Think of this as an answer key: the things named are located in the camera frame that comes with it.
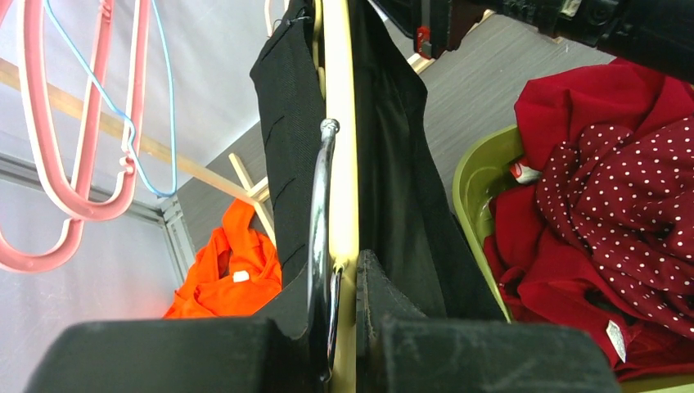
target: laundry pile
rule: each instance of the laundry pile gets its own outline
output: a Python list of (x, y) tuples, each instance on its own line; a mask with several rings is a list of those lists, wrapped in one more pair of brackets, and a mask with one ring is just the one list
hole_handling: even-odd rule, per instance
[(513, 318), (584, 330), (620, 380), (694, 372), (694, 90), (617, 60), (530, 81), (540, 179), (490, 204), (484, 244)]
[(267, 236), (249, 228), (254, 215), (245, 202), (229, 206), (164, 318), (248, 316), (280, 292), (277, 250)]

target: black object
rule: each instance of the black object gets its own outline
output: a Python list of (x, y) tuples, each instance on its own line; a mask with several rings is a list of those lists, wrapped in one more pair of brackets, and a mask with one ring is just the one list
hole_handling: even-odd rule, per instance
[[(413, 39), (415, 52), (439, 57), (460, 46), (480, 9), (694, 83), (691, 0), (374, 0)], [(421, 45), (429, 30), (430, 45)]]
[(358, 391), (618, 392), (586, 334), (556, 325), (428, 319), (364, 251), (357, 281)]
[[(285, 17), (312, 14), (306, 1), (296, 0)], [(386, 276), (431, 317), (503, 319), (448, 211), (424, 134), (424, 83), (366, 1), (350, 2), (350, 15), (360, 248), (374, 250)], [(308, 20), (283, 23), (250, 73), (258, 93), (277, 249), (288, 282), (308, 257), (313, 171), (325, 116), (311, 37)]]
[(53, 344), (27, 392), (315, 391), (301, 343), (265, 318), (85, 323)]
[[(85, 323), (64, 332), (27, 393), (318, 392), (306, 271), (251, 318)], [(359, 256), (358, 391), (617, 392), (595, 343), (558, 326), (429, 319)]]

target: polka dot shirt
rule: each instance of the polka dot shirt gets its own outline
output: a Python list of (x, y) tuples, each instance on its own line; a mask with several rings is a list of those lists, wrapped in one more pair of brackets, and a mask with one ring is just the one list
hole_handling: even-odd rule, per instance
[(587, 127), (552, 152), (536, 197), (637, 314), (694, 338), (694, 116), (640, 140)]

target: blue wire hanger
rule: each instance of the blue wire hanger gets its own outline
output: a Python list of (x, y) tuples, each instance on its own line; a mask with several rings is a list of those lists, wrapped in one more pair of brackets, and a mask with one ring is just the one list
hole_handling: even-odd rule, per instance
[(164, 60), (166, 62), (166, 71), (169, 75), (169, 124), (170, 124), (170, 132), (171, 132), (171, 191), (169, 191), (169, 192), (162, 192), (162, 191), (156, 189), (154, 186), (152, 186), (150, 179), (147, 177), (144, 169), (142, 168), (142, 164), (140, 163), (140, 159), (137, 156), (137, 153), (135, 152), (135, 146), (133, 145), (135, 142), (135, 133), (138, 131), (141, 131), (141, 130), (137, 130), (133, 120), (130, 119), (125, 114), (125, 112), (123, 112), (120, 108), (118, 108), (113, 103), (113, 101), (110, 99), (110, 96), (108, 95), (108, 93), (106, 93), (106, 90), (104, 89), (104, 87), (101, 86), (101, 84), (97, 80), (97, 76), (94, 74), (91, 67), (87, 63), (87, 61), (84, 60), (84, 57), (79, 52), (79, 50), (74, 45), (74, 43), (72, 42), (70, 37), (67, 35), (65, 29), (63, 29), (63, 26), (61, 25), (61, 23), (56, 18), (56, 14), (53, 12), (53, 9), (51, 7), (51, 2), (49, 0), (43, 0), (43, 7), (46, 9), (46, 14), (48, 15), (48, 18), (56, 26), (58, 33), (60, 33), (61, 37), (65, 40), (68, 47), (70, 47), (70, 50), (73, 52), (74, 56), (79, 61), (79, 64), (87, 72), (90, 80), (92, 81), (94, 86), (96, 86), (97, 90), (101, 94), (101, 97), (103, 97), (104, 102), (106, 102), (108, 107), (114, 113), (116, 113), (118, 117), (123, 119), (123, 122), (130, 128), (131, 132), (130, 132), (129, 139), (128, 139), (128, 149), (130, 150), (131, 154), (133, 155), (133, 161), (135, 163), (135, 168), (137, 168), (137, 172), (140, 175), (140, 179), (145, 184), (145, 187), (147, 187), (147, 189), (151, 193), (155, 194), (158, 197), (168, 198), (168, 197), (172, 197), (178, 189), (178, 167), (177, 167), (177, 160), (176, 160), (176, 150), (177, 150), (176, 149), (176, 116), (175, 116), (175, 105), (174, 105), (174, 103), (175, 103), (174, 102), (174, 76), (173, 76), (173, 73), (171, 72), (171, 60), (169, 59), (169, 48), (166, 45), (166, 38), (164, 37), (164, 27), (161, 24), (161, 18), (159, 15), (159, 10), (157, 10), (157, 7), (156, 7), (156, 1), (151, 0), (151, 5), (152, 5), (152, 11), (154, 11), (154, 15), (156, 18), (156, 23), (159, 26), (159, 35), (161, 37), (162, 46), (164, 47)]

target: white wall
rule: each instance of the white wall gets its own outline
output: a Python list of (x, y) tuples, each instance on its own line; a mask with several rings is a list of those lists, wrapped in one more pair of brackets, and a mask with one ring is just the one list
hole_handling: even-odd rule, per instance
[[(63, 219), (42, 192), (0, 180), (0, 228), (16, 249), (49, 249)], [(0, 392), (22, 391), (71, 324), (159, 318), (177, 286), (163, 230), (125, 216), (87, 223), (82, 246), (59, 269), (35, 275), (0, 269)]]

